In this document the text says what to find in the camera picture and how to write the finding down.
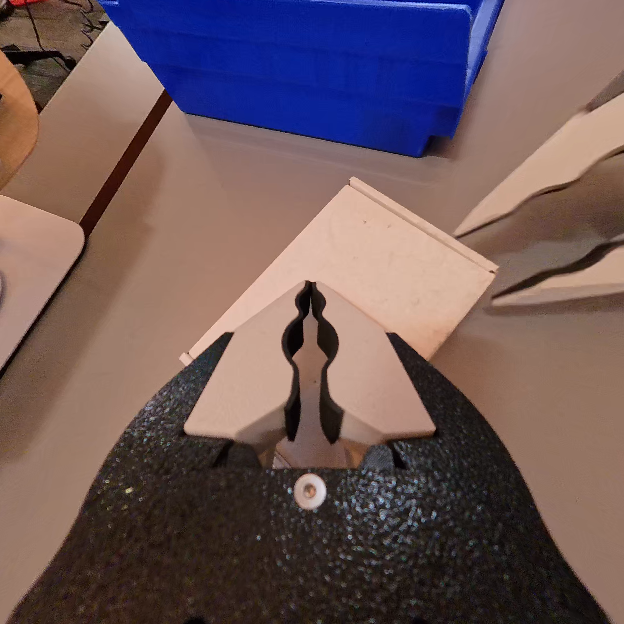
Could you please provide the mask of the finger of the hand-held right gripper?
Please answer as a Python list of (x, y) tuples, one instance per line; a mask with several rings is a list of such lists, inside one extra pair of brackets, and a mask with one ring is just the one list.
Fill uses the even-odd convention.
[(540, 271), (492, 297), (495, 308), (536, 306), (623, 292), (623, 238), (605, 241), (578, 260)]
[(579, 180), (623, 152), (623, 73), (524, 160), (456, 228), (461, 238), (496, 223), (524, 202)]

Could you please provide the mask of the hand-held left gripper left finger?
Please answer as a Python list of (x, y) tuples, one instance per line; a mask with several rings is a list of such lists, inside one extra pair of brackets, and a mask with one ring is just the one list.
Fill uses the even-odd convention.
[(189, 436), (265, 451), (293, 441), (301, 418), (300, 372), (311, 282), (296, 284), (240, 325), (183, 426)]

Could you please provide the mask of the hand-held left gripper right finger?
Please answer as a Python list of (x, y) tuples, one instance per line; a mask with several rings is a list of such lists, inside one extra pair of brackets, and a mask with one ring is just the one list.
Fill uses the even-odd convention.
[(330, 443), (430, 437), (432, 418), (384, 328), (322, 282), (311, 285), (321, 371), (319, 417)]

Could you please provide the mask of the white cardboard box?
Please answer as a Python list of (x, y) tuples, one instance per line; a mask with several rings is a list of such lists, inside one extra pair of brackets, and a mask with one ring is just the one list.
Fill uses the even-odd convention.
[(430, 361), (498, 266), (356, 177), (180, 355), (189, 365), (304, 280), (320, 281)]

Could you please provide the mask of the blue plastic bin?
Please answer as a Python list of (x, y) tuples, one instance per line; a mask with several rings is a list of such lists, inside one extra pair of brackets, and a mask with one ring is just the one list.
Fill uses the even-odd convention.
[(184, 113), (420, 157), (503, 1), (100, 1)]

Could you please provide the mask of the grey desk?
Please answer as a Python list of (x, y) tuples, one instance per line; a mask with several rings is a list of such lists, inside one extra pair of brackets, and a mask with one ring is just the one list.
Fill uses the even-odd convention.
[[(452, 233), (623, 70), (622, 1), (506, 1), (453, 141), (410, 159), (171, 104), (1, 377), (1, 622), (106, 455), (352, 176)], [(579, 578), (623, 622), (623, 296), (490, 296), (623, 232), (623, 155), (464, 243), (500, 266), (433, 357), (503, 440)]]

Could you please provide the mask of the adjoining grey table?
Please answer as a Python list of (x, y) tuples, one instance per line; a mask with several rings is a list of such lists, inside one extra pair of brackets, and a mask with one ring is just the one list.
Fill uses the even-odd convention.
[(1, 195), (77, 223), (86, 243), (170, 103), (119, 28), (106, 26), (39, 114), (35, 147)]

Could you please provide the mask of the instruction sheet on stand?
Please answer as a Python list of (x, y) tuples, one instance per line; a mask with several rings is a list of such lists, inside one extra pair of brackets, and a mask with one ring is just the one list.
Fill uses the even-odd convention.
[(1, 52), (1, 189), (32, 153), (39, 113), (21, 74)]

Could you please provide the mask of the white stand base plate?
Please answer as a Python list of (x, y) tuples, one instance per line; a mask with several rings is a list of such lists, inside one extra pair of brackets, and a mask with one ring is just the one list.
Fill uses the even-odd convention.
[(1, 369), (82, 254), (75, 222), (1, 196)]

